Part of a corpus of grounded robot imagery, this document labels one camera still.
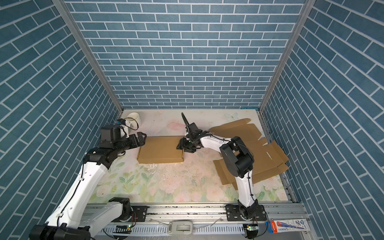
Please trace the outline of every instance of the brick wall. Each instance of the brick wall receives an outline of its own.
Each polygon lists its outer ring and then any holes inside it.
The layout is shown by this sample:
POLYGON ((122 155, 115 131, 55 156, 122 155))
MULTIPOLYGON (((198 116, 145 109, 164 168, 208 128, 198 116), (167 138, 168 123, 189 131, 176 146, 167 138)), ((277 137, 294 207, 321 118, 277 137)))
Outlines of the brick wall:
POLYGON ((66 1, 125 108, 257 108, 303 2, 66 1))
POLYGON ((383 239, 383 13, 317 0, 265 109, 319 239, 383 239))
POLYGON ((0 239, 44 223, 117 111, 50 0, 0 1, 0 239))

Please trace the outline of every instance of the flat cardboard box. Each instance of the flat cardboard box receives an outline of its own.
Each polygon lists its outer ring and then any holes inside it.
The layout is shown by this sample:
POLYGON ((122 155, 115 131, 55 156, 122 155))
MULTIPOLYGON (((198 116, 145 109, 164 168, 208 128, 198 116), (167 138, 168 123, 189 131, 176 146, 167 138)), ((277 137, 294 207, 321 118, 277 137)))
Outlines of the flat cardboard box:
MULTIPOLYGON (((262 136, 261 132, 255 124, 248 124, 250 121, 249 118, 240 119, 221 126, 212 127, 209 131, 220 137, 233 138, 238 136, 243 140, 247 148, 254 154, 255 162, 253 164, 252 182, 256 183, 288 170, 288 166, 285 164, 288 161, 288 157, 275 141, 266 144, 268 142, 267 139, 260 139, 262 136)), ((224 160, 215 160, 214 164, 222 184, 232 183, 237 190, 236 179, 228 171, 224 160)))
POLYGON ((182 137, 147 137, 145 145, 140 147, 137 161, 145 164, 184 162, 184 151, 176 149, 182 137))

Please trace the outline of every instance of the white robotic arm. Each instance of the white robotic arm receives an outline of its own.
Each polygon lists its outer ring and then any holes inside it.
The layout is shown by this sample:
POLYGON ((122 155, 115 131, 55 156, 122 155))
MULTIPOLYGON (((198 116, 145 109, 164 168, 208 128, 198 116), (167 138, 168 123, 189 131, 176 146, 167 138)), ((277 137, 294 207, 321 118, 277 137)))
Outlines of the white robotic arm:
POLYGON ((126 222, 132 217, 129 198, 114 197, 100 211, 81 222, 81 216, 98 182, 119 154, 143 146, 146 134, 127 136, 120 124, 101 128, 99 147, 92 148, 83 158, 80 172, 43 225, 36 225, 31 240, 90 240, 114 219, 126 222))
MULTIPOLYGON (((218 152, 221 152, 220 147, 222 145, 231 143, 230 138, 222 138, 213 134, 200 138, 200 141, 203 147, 211 148, 218 152)), ((235 179, 239 191, 239 202, 245 207, 251 206, 255 202, 253 198, 253 187, 251 186, 252 170, 249 170, 243 178, 237 176, 235 179)))
MULTIPOLYGON (((222 138, 189 124, 184 114, 186 137, 177 149, 195 152, 197 147, 208 147, 222 154, 229 172, 236 178, 239 190, 239 211, 244 219, 252 219, 258 208, 253 197, 253 155, 239 137, 222 138)), ((100 211, 81 222, 84 209, 97 183, 110 168, 112 162, 125 150, 143 146, 146 134, 127 135, 120 124, 108 124, 101 128, 99 147, 92 148, 83 158, 83 165, 69 191, 43 225, 36 225, 31 240, 90 240, 114 219, 130 220, 132 208, 128 198, 112 198, 100 211)))
POLYGON ((197 149, 208 147, 222 154, 228 171, 235 177, 239 192, 239 211, 244 219, 252 219, 259 207, 254 197, 252 184, 253 154, 239 137, 223 138, 208 131, 202 131, 195 123, 189 124, 181 114, 187 130, 180 139, 177 149, 194 153, 197 149))

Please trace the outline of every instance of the back wall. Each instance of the back wall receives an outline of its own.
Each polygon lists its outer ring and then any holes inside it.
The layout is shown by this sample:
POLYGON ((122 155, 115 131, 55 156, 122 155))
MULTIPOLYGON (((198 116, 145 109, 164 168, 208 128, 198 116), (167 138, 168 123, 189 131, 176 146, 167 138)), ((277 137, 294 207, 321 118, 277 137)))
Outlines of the back wall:
POLYGON ((124 108, 257 108, 303 2, 66 1, 124 108))

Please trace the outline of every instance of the cable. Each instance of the cable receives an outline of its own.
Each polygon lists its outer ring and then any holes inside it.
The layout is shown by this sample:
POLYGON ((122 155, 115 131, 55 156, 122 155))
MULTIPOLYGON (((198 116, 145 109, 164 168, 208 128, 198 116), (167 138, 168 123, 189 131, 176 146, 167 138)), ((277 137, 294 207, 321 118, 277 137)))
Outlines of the cable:
POLYGON ((134 213, 135 213, 135 224, 133 224, 132 227, 136 226, 136 221, 137 221, 137 215, 136 215, 136 212, 134 212, 134 213))
POLYGON ((132 130, 134 130, 134 131, 138 130, 138 129, 139 129, 139 123, 136 121, 136 119, 134 119, 134 118, 129 118, 129 119, 132 119, 132 120, 134 120, 134 121, 136 122, 136 124, 137 124, 137 128, 136 128, 136 129, 133 129, 133 128, 127 126, 127 125, 125 125, 125 126, 129 127, 130 129, 132 129, 132 130))
POLYGON ((62 217, 61 214, 63 213, 64 209, 68 206, 68 204, 70 203, 70 201, 72 200, 74 194, 76 193, 77 188, 79 187, 81 181, 83 180, 83 173, 84 173, 84 162, 83 162, 83 165, 82 165, 82 167, 81 167, 81 177, 80 177, 80 181, 79 181, 79 183, 77 184, 76 188, 74 189, 71 198, 70 198, 69 201, 65 204, 65 206, 62 208, 62 210, 61 210, 59 216, 57 217, 57 227, 59 227, 59 219, 62 217))
POLYGON ((119 239, 119 238, 111 237, 111 236, 104 230, 104 228, 103 228, 103 232, 105 233, 105 235, 107 235, 107 236, 110 237, 110 238, 113 238, 113 239, 119 239))
POLYGON ((248 149, 248 151, 251 153, 252 157, 254 156, 254 155, 253 155, 253 152, 252 152, 247 146, 245 146, 245 145, 242 145, 242 144, 240 144, 240 143, 238 143, 238 142, 234 142, 234 141, 232 141, 232 140, 226 140, 225 138, 223 138, 223 139, 218 138, 218 137, 216 137, 215 135, 213 135, 212 133, 208 134, 208 136, 214 137, 214 138, 216 138, 216 139, 218 139, 218 140, 227 141, 227 142, 232 142, 232 143, 234 143, 234 144, 243 146, 243 147, 245 147, 246 149, 248 149))
POLYGON ((219 220, 221 219, 221 217, 219 219, 217 219, 214 223, 212 224, 208 224, 208 225, 204 225, 204 226, 201 226, 201 227, 196 227, 196 228, 193 228, 193 230, 196 230, 196 229, 199 229, 199 228, 204 228, 204 227, 210 227, 210 226, 213 226, 215 223, 217 223, 219 220))
POLYGON ((125 136, 128 137, 128 133, 125 132, 125 129, 121 127, 122 131, 125 133, 125 136))
POLYGON ((265 215, 266 215, 266 229, 264 230, 264 232, 260 236, 257 236, 256 238, 263 236, 265 234, 265 232, 268 230, 269 218, 268 218, 268 214, 266 212, 265 212, 265 215))
POLYGON ((169 223, 165 223, 165 222, 159 222, 159 221, 157 221, 157 220, 154 220, 154 219, 152 219, 152 218, 150 218, 152 221, 155 221, 155 222, 158 222, 158 223, 160 223, 160 224, 164 224, 164 225, 167 225, 167 226, 169 226, 169 223))
POLYGON ((251 177, 249 176, 249 172, 250 171, 248 171, 248 185, 249 185, 249 192, 251 192, 251 198, 252 198, 252 200, 256 203, 256 200, 253 198, 253 194, 252 194, 252 189, 251 189, 251 182, 249 181, 249 179, 251 179, 251 177))

